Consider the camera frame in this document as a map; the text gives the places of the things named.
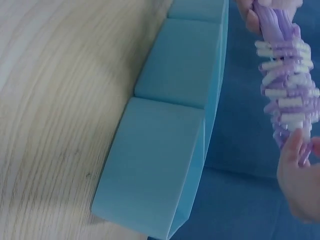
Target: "wood grain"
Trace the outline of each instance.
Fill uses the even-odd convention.
[[[0,239],[140,240],[91,215],[172,0],[0,0]]]

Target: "blue fabric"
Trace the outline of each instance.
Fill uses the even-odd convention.
[[[275,180],[205,168],[190,219],[171,240],[270,240],[281,203]]]
[[[320,2],[306,0],[294,20],[311,46],[315,65],[311,74],[320,87]],[[263,112],[268,101],[260,95],[262,59],[256,56],[255,40],[231,2],[224,80],[205,165],[274,178],[280,152],[270,116]],[[313,125],[312,134],[320,135],[320,123]]]
[[[318,240],[320,239],[320,225],[304,224],[292,217],[287,202],[283,200],[271,240],[287,239]]]

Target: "blue cube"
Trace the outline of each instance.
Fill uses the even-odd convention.
[[[205,155],[222,86],[228,13],[223,21],[167,19],[134,91],[139,98],[205,109]]]
[[[189,218],[204,167],[204,110],[133,97],[92,212],[160,240]]]
[[[229,0],[174,0],[169,18],[221,23]]]

